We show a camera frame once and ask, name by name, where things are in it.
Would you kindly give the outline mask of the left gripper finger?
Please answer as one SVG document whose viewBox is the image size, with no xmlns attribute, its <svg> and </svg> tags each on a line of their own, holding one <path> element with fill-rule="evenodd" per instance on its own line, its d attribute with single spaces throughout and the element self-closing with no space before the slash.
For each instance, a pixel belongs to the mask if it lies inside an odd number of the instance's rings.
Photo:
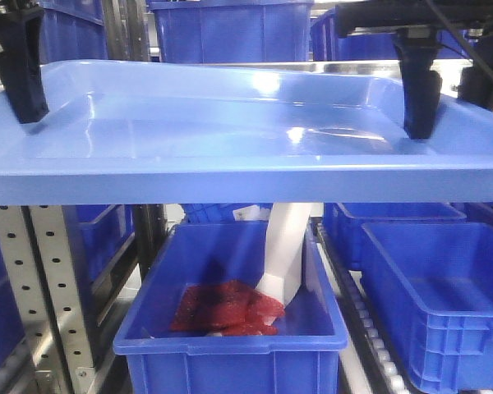
<svg viewBox="0 0 493 394">
<path fill-rule="evenodd" d="M 39 57 L 43 16 L 42 7 L 0 7 L 0 81 L 22 124 L 48 113 Z"/>
</svg>

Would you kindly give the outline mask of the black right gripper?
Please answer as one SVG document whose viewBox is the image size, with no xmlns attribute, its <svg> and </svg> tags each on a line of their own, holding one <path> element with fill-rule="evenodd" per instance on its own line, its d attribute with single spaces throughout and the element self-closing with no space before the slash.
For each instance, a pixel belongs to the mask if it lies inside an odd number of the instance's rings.
<svg viewBox="0 0 493 394">
<path fill-rule="evenodd" d="M 361 1 L 334 7 L 334 31 L 353 34 L 391 33 L 403 83 L 403 128 L 412 140 L 431 137 L 440 102 L 442 78 L 431 69 L 440 51 L 436 32 L 493 28 L 493 1 Z M 493 71 L 493 35 L 472 45 Z M 462 70 L 458 98 L 493 112 L 493 82 L 473 63 Z"/>
</svg>

